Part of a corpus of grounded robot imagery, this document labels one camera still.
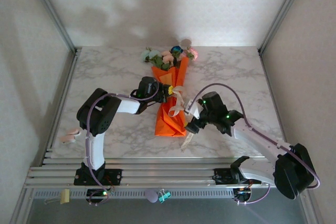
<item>ribbon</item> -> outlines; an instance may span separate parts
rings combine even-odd
[[[185,92],[185,88],[183,86],[176,86],[175,88],[173,88],[173,97],[176,98],[176,105],[172,106],[169,111],[168,111],[168,115],[172,118],[174,116],[177,116],[179,114],[179,112],[182,110],[184,111],[184,101],[183,98],[181,96],[180,92]]]

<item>white marble surface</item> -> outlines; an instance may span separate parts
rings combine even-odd
[[[267,82],[254,47],[196,47],[199,57],[190,62],[184,86],[187,96],[213,82],[235,89],[245,106],[248,118],[256,126],[281,139],[280,127],[267,87]],[[92,92],[100,87],[110,92],[130,94],[143,76],[152,76],[151,64],[141,61],[143,47],[105,48],[83,47],[68,98],[61,117],[53,158],[77,158],[85,153],[84,138],[62,144],[59,137],[78,127],[76,113]],[[240,111],[235,97],[222,87],[217,91],[228,109]],[[221,135],[208,125],[195,135],[185,152],[180,147],[184,137],[154,136],[159,105],[149,107],[140,115],[118,113],[106,132],[104,155],[119,157],[239,157],[261,156],[246,143]]]

